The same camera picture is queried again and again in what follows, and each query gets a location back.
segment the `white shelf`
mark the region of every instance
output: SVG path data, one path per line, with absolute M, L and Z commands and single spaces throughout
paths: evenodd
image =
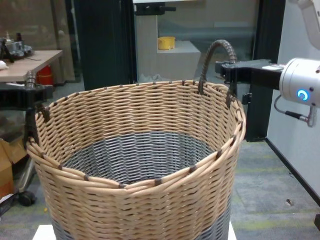
M 158 54 L 190 54 L 200 51 L 190 41 L 175 41 L 175 48 L 170 50 L 157 50 Z

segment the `red fire extinguisher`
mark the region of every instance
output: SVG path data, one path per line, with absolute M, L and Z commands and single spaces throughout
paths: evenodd
M 52 75 L 51 67 L 45 66 L 36 74 L 37 82 L 42 85 L 53 85 L 54 78 Z

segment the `black cable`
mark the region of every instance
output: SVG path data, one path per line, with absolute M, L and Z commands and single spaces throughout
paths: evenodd
M 30 59 L 30 60 L 33 60 L 33 61 L 41 61 L 42 59 L 34 59 L 34 58 L 30 58 L 30 57 L 25 57 L 26 59 Z

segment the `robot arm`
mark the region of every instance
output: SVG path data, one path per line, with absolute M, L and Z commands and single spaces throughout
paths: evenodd
M 304 18 L 311 44 L 320 50 L 320 0 L 290 0 L 297 4 Z M 320 61 L 303 58 L 292 59 L 287 65 L 272 64 L 270 60 L 244 62 L 217 62 L 215 71 L 230 83 L 237 93 L 237 83 L 259 85 L 280 90 L 275 109 L 285 115 L 304 121 L 314 127 L 317 108 L 320 107 Z M 277 107 L 280 97 L 310 106 L 309 115 L 283 111 Z

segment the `basket rim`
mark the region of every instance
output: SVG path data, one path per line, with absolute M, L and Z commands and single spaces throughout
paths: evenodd
M 150 86 L 150 85 L 168 85 L 168 84 L 185 84 L 198 85 L 199 81 L 195 80 L 179 80 L 179 81 L 161 81 L 161 82 L 147 82 L 147 83 L 137 83 L 128 85 L 116 85 L 111 87 L 98 88 L 95 90 L 75 92 L 69 96 L 62 97 L 56 102 L 51 103 L 48 109 L 54 108 L 59 103 L 62 103 L 69 98 L 81 95 L 81 94 L 95 94 L 104 90 L 114 90 L 123 88 L 130 88 L 132 86 Z M 228 89 L 223 84 L 216 84 L 211 82 L 205 82 L 205 87 L 208 89 L 216 90 L 219 88 Z M 233 135 L 224 143 L 224 145 L 217 151 L 211 153 L 207 157 L 198 161 L 194 166 L 183 168 L 179 171 L 171 173 L 161 178 L 148 179 L 138 181 L 132 184 L 122 184 L 115 180 L 102 177 L 88 176 L 84 172 L 75 170 L 68 167 L 63 167 L 62 163 L 46 155 L 44 150 L 35 142 L 35 139 L 30 137 L 26 143 L 26 150 L 29 156 L 32 158 L 36 164 L 41 165 L 41 167 L 54 174 L 59 180 L 67 182 L 71 185 L 77 185 L 78 187 L 90 188 L 92 192 L 96 193 L 107 193 L 112 195 L 130 195 L 132 197 L 144 196 L 151 193 L 157 192 L 171 192 L 177 187 L 189 183 L 193 178 L 202 176 L 216 167 L 221 165 L 224 159 L 230 158 L 237 148 L 239 147 L 242 140 L 245 138 L 246 133 L 246 115 L 242 104 L 236 97 L 232 97 L 230 100 L 230 105 L 234 107 L 234 115 L 237 120 L 236 126 L 234 128 Z

